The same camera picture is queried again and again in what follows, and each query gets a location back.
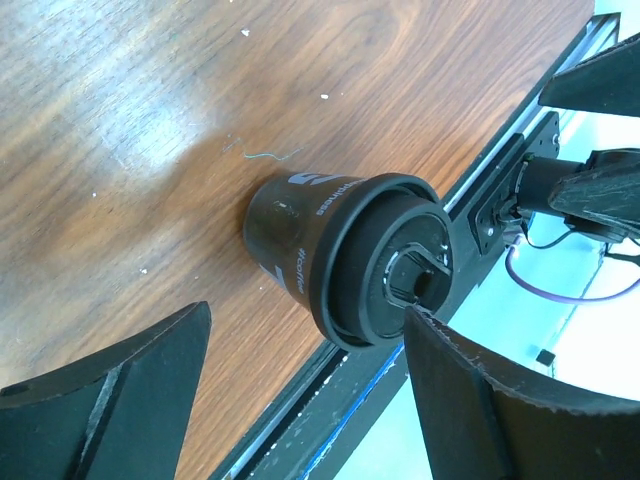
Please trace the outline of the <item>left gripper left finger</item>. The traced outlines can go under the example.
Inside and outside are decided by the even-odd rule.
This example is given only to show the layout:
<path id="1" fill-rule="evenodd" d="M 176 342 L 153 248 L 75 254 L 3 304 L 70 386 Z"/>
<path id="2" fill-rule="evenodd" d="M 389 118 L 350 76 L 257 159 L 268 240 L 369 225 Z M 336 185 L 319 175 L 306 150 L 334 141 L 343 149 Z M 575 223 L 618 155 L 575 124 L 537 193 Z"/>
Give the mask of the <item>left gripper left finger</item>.
<path id="1" fill-rule="evenodd" d="M 211 330 L 192 303 L 138 334 L 1 390 L 4 479 L 172 479 Z"/>

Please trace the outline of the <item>brown takeout coffee cup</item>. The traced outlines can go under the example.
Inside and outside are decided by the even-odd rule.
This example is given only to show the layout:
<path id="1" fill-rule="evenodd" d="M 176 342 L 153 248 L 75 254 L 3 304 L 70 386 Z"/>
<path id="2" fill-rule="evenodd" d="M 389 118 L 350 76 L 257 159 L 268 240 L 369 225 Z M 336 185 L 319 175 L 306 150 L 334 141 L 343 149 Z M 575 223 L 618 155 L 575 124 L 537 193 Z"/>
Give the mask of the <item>brown takeout coffee cup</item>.
<path id="1" fill-rule="evenodd" d="M 310 305 L 313 258 L 330 217 L 363 178 L 283 173 L 264 183 L 247 209 L 243 237 L 252 259 L 291 297 Z"/>

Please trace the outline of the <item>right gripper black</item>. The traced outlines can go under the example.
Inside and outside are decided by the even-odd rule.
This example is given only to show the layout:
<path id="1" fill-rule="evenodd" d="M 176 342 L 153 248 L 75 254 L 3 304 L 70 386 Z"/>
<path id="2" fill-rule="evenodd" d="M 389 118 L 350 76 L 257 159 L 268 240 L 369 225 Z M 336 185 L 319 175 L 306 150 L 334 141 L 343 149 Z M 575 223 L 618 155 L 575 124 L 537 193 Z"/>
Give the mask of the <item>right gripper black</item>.
<path id="1" fill-rule="evenodd" d="M 639 35 L 555 74 L 538 103 L 639 117 Z M 593 151 L 586 162 L 534 157 L 516 183 L 517 208 L 564 220 L 594 240 L 639 238 L 639 151 Z"/>

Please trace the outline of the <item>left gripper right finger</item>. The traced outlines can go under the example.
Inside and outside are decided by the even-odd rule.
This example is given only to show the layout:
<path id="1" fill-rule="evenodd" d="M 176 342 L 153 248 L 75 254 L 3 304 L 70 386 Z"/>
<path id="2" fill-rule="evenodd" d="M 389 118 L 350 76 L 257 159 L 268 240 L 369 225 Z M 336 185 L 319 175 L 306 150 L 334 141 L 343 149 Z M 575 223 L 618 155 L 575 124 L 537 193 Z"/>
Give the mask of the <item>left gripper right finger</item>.
<path id="1" fill-rule="evenodd" d="M 637 401 L 545 376 L 416 309 L 404 338 L 433 478 L 638 478 Z"/>

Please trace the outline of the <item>black coffee cup lid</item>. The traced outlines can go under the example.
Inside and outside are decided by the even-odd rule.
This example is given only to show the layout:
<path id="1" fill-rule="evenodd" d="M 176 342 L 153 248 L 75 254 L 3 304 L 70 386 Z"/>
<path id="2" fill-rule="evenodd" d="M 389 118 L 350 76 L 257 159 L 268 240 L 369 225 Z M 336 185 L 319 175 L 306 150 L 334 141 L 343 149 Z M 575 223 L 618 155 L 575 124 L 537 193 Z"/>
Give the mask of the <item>black coffee cup lid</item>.
<path id="1" fill-rule="evenodd" d="M 438 312 L 454 283 L 452 222 L 426 181 L 383 174 L 330 217 L 311 271 L 310 308 L 346 350 L 397 343 L 406 309 Z"/>

